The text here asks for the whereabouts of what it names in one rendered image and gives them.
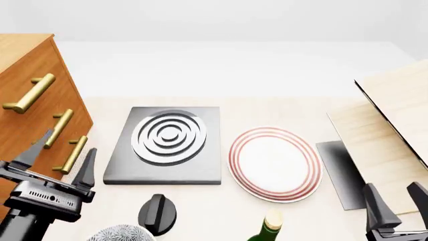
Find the white plate with red rings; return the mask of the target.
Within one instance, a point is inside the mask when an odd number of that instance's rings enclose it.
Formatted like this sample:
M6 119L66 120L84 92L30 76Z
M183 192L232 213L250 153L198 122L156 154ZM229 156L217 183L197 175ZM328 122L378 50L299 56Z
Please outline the white plate with red rings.
M323 178L322 162L301 136L277 127L257 127L232 142L227 165L251 195L269 202L298 202L311 196Z

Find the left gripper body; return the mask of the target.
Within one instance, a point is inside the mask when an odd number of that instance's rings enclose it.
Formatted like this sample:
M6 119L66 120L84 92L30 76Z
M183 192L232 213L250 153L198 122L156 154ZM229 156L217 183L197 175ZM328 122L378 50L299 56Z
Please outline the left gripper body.
M0 177L17 183L4 206L54 220L76 222L83 203L91 203L96 192L91 188L76 188L41 174L14 168L0 161Z

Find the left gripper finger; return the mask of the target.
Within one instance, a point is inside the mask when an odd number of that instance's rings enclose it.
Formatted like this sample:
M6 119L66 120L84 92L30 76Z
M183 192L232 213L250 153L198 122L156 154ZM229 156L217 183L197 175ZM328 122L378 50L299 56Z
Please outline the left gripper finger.
M96 158L97 148L91 148L84 159L84 162L75 176L72 185L76 188L93 188L94 180L94 162Z
M40 140L35 142L28 150L14 158L13 167L32 167L43 149L43 146L53 134L53 131L52 129L47 130L46 134Z

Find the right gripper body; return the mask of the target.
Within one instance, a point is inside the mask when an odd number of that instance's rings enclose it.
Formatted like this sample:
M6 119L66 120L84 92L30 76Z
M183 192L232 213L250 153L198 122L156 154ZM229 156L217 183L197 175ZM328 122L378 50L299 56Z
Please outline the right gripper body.
M428 231L396 232L398 223L367 224L366 238L368 241L428 241Z

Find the pale wood box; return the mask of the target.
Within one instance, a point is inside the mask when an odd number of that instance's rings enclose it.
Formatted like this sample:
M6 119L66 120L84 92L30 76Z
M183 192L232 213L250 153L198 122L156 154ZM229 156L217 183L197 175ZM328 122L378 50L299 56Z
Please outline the pale wood box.
M354 84L363 97L328 118L363 180L392 211L417 212L407 186L428 189L428 60Z

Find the medium wooden drawer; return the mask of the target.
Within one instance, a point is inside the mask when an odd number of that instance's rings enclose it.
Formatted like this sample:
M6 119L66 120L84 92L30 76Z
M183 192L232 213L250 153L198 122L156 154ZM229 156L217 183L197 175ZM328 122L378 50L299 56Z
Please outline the medium wooden drawer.
M32 142L42 138L46 131L58 122L53 115L62 114L70 109L74 112L72 119L51 148L42 150L36 161L60 164L72 150L68 139L80 135L75 123L82 121L84 126L87 125L88 120L82 111L82 102L76 96L69 80L57 78L25 114L2 108L2 104L18 102L32 87L30 80L21 82L0 80L0 160L13 160L27 150Z

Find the wooden cabinet with drawers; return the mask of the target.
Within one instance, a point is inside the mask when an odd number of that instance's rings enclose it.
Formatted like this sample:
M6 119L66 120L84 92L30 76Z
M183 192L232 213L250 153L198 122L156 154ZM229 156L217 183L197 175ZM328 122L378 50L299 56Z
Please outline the wooden cabinet with drawers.
M12 63L18 61L18 59L23 57L24 54L37 47L49 37L53 39L53 46L57 50L58 56L63 61L64 70L66 71L66 74L68 74L70 84L73 86L76 96L80 98L82 105L85 106L84 101L82 100L82 97L80 96L80 93L78 92L70 72L60 54L60 51L54 42L54 36L51 33L0 33L0 72L6 70L6 68L10 67Z

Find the large wooden drawer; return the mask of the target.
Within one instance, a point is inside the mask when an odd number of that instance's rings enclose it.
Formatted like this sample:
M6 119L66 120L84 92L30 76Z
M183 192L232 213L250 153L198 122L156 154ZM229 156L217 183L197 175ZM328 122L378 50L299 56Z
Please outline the large wooden drawer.
M51 37L0 72L0 80L31 81L32 78L43 78L46 74L53 74L56 80L62 78L70 81Z

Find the flat black stove plate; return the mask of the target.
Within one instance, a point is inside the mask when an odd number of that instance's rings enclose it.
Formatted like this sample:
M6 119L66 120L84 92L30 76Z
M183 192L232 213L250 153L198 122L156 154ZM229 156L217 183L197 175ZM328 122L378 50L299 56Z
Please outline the flat black stove plate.
M108 185L221 184L217 106L134 106L103 176Z

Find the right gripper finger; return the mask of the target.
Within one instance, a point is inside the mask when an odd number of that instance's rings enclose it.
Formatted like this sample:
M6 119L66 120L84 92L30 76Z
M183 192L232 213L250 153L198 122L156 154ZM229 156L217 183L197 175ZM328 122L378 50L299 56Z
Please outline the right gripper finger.
M384 202L378 190L372 183L362 189L366 204L366 231L392 230L402 224L402 221Z
M407 191L417 206L423 222L428 222L428 190L419 182L412 182L407 186Z

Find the patterned grey bowl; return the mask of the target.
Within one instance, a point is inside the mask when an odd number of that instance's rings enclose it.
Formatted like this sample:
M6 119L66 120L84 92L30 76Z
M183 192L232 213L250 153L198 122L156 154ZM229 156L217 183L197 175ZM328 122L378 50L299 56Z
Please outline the patterned grey bowl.
M130 224L119 224L104 228L89 237L86 241L157 241L146 229Z

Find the round black stove knob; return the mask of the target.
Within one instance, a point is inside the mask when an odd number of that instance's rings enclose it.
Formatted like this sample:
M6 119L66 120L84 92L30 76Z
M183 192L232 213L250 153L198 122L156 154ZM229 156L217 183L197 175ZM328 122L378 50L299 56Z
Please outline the round black stove knob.
M138 213L138 224L153 236L162 236L169 232L176 220L176 206L163 194L154 194Z

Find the small wooden drawer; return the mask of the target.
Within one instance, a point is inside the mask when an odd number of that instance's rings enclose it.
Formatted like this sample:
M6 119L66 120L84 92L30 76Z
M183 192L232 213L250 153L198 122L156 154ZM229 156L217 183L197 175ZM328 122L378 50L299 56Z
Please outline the small wooden drawer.
M54 114L65 112L67 109L74 111L74 115L64 128L60 136L54 142L50 149L42 149L35 160L32 172L37 172L44 176L61 179L63 174L51 170L53 166L62 166L74 146L69 144L69 140L78 140L81 136L87 136L93 122L86 107L81 104L48 104L47 106L35 106L30 108L29 135L32 141L39 140L44 136L47 130L54 128L58 118L53 118Z

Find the green glass bottle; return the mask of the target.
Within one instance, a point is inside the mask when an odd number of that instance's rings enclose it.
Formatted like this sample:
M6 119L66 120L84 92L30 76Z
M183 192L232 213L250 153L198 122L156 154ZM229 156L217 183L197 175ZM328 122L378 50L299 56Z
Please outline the green glass bottle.
M279 210L270 210L264 217L259 234L247 241L276 241L284 223L283 214Z

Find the dark grey flat panel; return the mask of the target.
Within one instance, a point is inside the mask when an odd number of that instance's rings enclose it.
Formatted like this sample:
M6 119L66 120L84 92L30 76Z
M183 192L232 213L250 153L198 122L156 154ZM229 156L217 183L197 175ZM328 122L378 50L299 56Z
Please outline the dark grey flat panel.
M344 210L366 208L362 189L365 186L360 172L342 141L317 143L328 176Z

